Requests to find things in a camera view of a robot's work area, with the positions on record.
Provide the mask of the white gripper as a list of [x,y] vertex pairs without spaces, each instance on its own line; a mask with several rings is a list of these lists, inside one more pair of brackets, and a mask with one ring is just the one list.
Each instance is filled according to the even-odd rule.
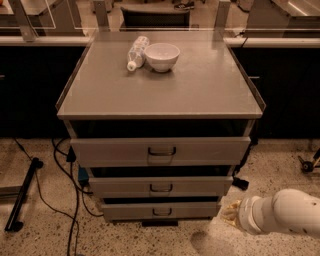
[[261,224],[261,208],[264,202],[265,200],[258,196],[236,200],[221,211],[221,218],[233,227],[241,226],[249,234],[264,234]]

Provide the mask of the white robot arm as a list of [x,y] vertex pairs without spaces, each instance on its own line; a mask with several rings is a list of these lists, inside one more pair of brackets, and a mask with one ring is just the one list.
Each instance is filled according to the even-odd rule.
[[237,200],[221,211],[221,218],[250,235],[282,233],[320,238],[320,199],[296,189]]

